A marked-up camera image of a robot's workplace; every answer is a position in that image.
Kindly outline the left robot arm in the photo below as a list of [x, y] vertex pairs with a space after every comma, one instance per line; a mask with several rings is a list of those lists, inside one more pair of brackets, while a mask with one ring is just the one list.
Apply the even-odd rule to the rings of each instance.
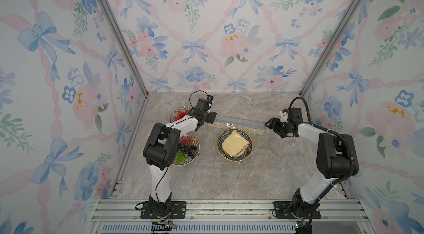
[[200, 98], [196, 106], [182, 119], [168, 124], [154, 124], [146, 142], [143, 156], [149, 165], [152, 179], [152, 192], [149, 199], [136, 206], [141, 219], [164, 220], [172, 216], [172, 192], [168, 170], [177, 156], [180, 138], [196, 132], [205, 123], [212, 124], [216, 113], [211, 112], [213, 96]]

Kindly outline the cream plastic wrap dispenser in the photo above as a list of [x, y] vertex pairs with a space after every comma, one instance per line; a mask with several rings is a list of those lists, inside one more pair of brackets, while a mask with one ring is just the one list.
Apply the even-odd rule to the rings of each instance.
[[218, 129], [240, 129], [249, 134], [263, 135], [266, 127], [262, 122], [217, 116], [212, 124], [207, 123], [208, 127]]

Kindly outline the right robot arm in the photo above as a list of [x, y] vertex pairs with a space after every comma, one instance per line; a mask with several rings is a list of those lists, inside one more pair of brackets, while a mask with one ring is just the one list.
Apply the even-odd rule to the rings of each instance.
[[358, 159], [352, 136], [303, 121], [300, 108], [288, 108], [279, 118], [271, 118], [265, 127], [280, 138], [303, 137], [317, 145], [317, 171], [306, 185], [297, 189], [291, 202], [274, 202], [278, 219], [320, 218], [320, 200], [337, 184], [356, 175]]

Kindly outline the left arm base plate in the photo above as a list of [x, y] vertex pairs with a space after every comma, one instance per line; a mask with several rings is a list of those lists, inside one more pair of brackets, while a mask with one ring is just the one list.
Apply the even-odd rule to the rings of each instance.
[[185, 219], [187, 212], [187, 202], [184, 201], [167, 201], [159, 203], [154, 200], [148, 200], [142, 203], [142, 207], [138, 208], [141, 219]]

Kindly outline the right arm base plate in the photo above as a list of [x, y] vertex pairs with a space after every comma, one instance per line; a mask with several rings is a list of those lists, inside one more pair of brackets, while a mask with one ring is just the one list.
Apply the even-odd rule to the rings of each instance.
[[300, 202], [299, 204], [292, 201], [274, 201], [273, 208], [277, 219], [308, 219], [312, 215], [312, 219], [321, 219], [319, 205], [312, 211], [313, 204]]

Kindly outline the plate of grapes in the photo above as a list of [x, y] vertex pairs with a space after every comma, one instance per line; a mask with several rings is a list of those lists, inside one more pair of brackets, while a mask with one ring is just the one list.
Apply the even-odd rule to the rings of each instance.
[[178, 144], [177, 154], [173, 165], [183, 166], [191, 163], [199, 154], [200, 142], [192, 133], [183, 135]]

